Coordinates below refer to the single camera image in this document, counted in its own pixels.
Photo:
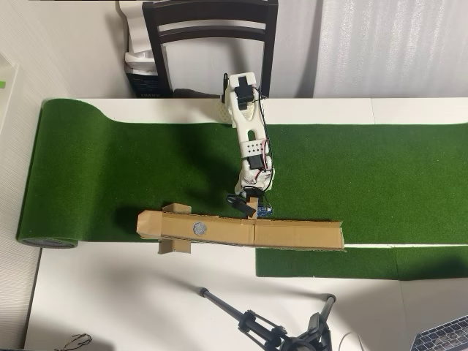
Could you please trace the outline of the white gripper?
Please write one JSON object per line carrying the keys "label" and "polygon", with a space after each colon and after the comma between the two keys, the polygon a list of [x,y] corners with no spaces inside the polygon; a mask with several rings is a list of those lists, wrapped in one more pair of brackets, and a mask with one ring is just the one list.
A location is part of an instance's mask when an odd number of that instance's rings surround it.
{"label": "white gripper", "polygon": [[248,160],[243,159],[238,182],[235,185],[235,194],[246,197],[248,191],[252,192],[257,189],[261,192],[265,192],[270,190],[275,176],[275,170],[270,156],[266,157],[266,164],[267,170],[251,169]]}

